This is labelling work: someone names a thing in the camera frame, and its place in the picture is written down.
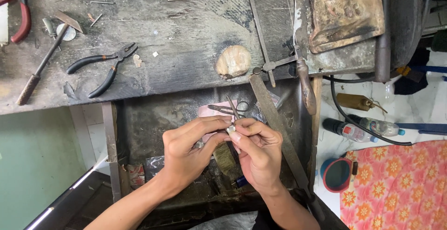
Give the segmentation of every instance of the orange floral mat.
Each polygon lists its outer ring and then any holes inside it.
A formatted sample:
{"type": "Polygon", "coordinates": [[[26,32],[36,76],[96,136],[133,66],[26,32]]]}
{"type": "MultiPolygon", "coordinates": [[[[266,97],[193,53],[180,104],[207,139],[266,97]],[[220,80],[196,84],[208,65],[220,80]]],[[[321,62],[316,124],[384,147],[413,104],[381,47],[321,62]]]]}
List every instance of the orange floral mat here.
{"type": "Polygon", "coordinates": [[[340,194],[351,230],[447,230],[447,141],[350,151],[354,189],[340,194]]]}

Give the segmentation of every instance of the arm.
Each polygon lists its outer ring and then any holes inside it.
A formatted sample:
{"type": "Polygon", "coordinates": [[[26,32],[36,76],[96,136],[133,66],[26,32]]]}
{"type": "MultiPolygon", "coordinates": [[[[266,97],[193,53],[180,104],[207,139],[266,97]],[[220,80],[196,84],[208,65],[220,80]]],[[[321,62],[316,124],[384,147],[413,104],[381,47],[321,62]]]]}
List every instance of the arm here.
{"type": "Polygon", "coordinates": [[[296,200],[279,179],[281,133],[252,118],[238,119],[230,133],[241,150],[239,161],[247,181],[264,199],[275,222],[286,230],[319,230],[315,218],[296,200]]]}
{"type": "Polygon", "coordinates": [[[165,167],[149,182],[110,206],[84,230],[133,230],[161,202],[192,183],[209,164],[218,144],[229,141],[226,133],[211,136],[202,148],[192,148],[202,136],[228,128],[231,116],[210,116],[163,134],[165,167]]]}

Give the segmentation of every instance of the blue bottle cap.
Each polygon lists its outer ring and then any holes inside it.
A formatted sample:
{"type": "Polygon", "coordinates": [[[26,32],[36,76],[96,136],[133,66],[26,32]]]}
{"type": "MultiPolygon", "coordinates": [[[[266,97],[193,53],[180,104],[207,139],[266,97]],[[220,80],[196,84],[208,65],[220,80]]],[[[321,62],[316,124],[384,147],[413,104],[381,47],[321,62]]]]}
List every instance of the blue bottle cap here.
{"type": "Polygon", "coordinates": [[[375,136],[372,136],[370,139],[371,142],[377,143],[379,141],[379,139],[375,136]]]}

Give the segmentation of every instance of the green wall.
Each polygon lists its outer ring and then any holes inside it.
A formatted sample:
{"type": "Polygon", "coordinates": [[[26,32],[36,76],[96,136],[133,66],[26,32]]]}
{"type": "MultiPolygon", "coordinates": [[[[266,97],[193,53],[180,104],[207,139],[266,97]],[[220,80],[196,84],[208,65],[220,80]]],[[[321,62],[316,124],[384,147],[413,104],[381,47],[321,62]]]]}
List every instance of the green wall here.
{"type": "Polygon", "coordinates": [[[21,230],[85,173],[70,110],[0,115],[0,229],[21,230]]]}

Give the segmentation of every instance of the hand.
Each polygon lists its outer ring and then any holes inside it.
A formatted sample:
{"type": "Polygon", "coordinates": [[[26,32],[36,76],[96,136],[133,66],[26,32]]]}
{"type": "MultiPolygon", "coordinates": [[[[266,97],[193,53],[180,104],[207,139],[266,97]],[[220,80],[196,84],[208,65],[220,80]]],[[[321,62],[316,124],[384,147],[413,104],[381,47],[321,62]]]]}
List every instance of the hand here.
{"type": "Polygon", "coordinates": [[[279,180],[281,133],[253,118],[238,119],[234,124],[236,131],[230,138],[241,150],[239,161],[245,178],[261,196],[276,195],[283,188],[279,180]]]}
{"type": "Polygon", "coordinates": [[[202,173],[210,163],[217,145],[230,141],[227,133],[211,136],[202,148],[193,145],[205,134],[226,129],[231,124],[231,116],[199,117],[174,130],[163,134],[165,144],[165,167],[156,175],[166,187],[167,197],[174,197],[202,173]]]}

